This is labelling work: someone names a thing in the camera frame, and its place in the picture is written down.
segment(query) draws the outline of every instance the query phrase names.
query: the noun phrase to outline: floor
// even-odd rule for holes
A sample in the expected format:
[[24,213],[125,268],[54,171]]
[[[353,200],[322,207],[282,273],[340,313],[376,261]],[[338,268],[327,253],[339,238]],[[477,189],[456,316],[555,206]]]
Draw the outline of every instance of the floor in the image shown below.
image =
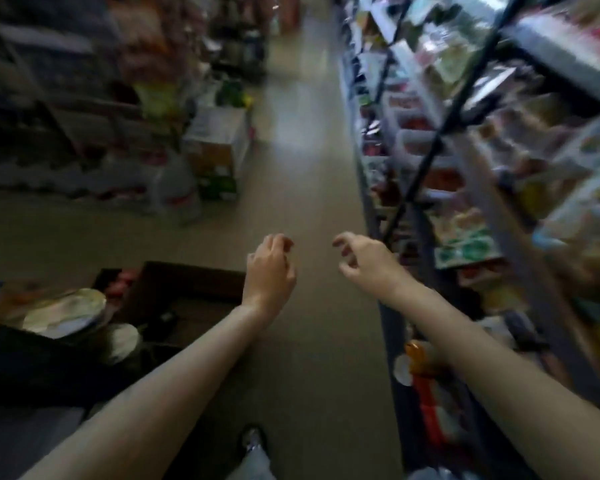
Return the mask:
[[263,236],[296,242],[296,291],[200,420],[192,476],[222,478],[241,427],[264,425],[282,480],[397,479],[400,459],[379,314],[339,275],[331,246],[363,232],[328,0],[272,40],[256,92],[258,141],[238,202],[205,205],[188,228],[124,212],[0,196],[0,277],[58,279],[145,260],[243,269]]

